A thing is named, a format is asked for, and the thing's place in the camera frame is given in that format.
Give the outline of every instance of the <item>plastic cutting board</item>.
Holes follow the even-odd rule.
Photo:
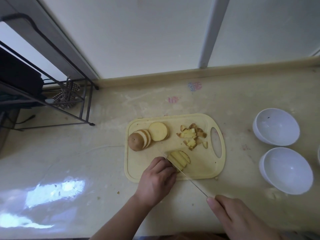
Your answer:
[[[128,147],[128,136],[136,130],[148,129],[153,122],[163,122],[170,129],[170,136],[164,141],[152,141],[151,145],[139,152],[135,152]],[[192,151],[183,143],[183,138],[179,138],[176,133],[180,133],[180,125],[188,127],[195,123],[199,128],[208,134],[206,138],[201,139],[208,142],[208,148],[203,145],[197,145]],[[221,141],[221,158],[218,158],[214,152],[211,143],[211,129],[215,128]],[[216,177],[223,169],[226,161],[226,147],[222,133],[217,123],[208,115],[202,113],[173,115],[165,117],[141,118],[131,121],[126,129],[125,134],[125,156],[124,172],[127,178],[132,182],[139,182],[143,171],[150,165],[155,157],[160,157],[159,150],[167,153],[174,150],[181,150],[187,153],[191,163],[183,170],[192,179],[209,179]],[[185,180],[181,173],[178,174],[177,180]]]

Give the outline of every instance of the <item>checkered cloth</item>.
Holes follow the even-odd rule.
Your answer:
[[[71,81],[69,81],[67,79],[67,82],[66,82],[66,87],[71,89],[71,91],[73,92],[78,92],[80,90],[80,86],[76,83],[73,83]],[[57,95],[55,95],[53,97],[54,99],[54,103],[60,103],[60,102],[71,102],[71,101],[75,101],[76,98],[74,95],[70,94],[70,91],[68,91],[67,89],[64,89],[64,88],[61,88],[62,92],[58,93]],[[62,108],[62,109],[70,109],[72,107],[75,106],[76,103],[66,103],[66,104],[58,104],[57,106]]]

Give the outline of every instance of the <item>countertop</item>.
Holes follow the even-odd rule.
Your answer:
[[[94,91],[90,121],[11,131],[0,154],[0,238],[87,238],[129,199],[137,188],[124,174],[127,124],[136,118],[191,113],[211,116],[226,144],[226,164],[218,180],[198,180],[212,194],[242,199],[273,227],[319,230],[320,69],[270,74],[240,74]],[[291,113],[301,129],[289,148],[302,154],[314,173],[311,190],[287,195],[269,185],[258,169],[273,148],[252,132],[263,109]],[[72,122],[40,107],[21,111],[24,126]],[[211,132],[214,148],[219,141]],[[188,181],[178,181],[140,226],[137,236],[181,231],[222,232],[206,198]]]

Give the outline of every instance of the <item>hand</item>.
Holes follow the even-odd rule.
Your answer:
[[[231,240],[280,240],[280,234],[258,218],[241,200],[217,195],[207,203]]]
[[[156,157],[142,173],[135,197],[147,207],[154,207],[167,194],[177,179],[177,170],[164,157]]]

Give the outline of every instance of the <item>knife blade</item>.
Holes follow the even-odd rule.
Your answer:
[[[161,152],[159,149],[158,149],[158,151],[162,154],[162,156],[163,156],[165,159],[167,159],[167,160],[170,162],[170,160],[168,159],[168,156],[166,156],[165,153]],[[183,176],[185,176],[194,186],[196,186],[198,190],[200,190],[206,197],[208,197],[208,196],[205,194],[205,192],[203,192],[203,191],[193,182],[193,180],[192,180],[190,177],[188,177],[187,175],[185,175],[180,169],[178,169],[178,170],[179,170],[180,173],[182,173]]]

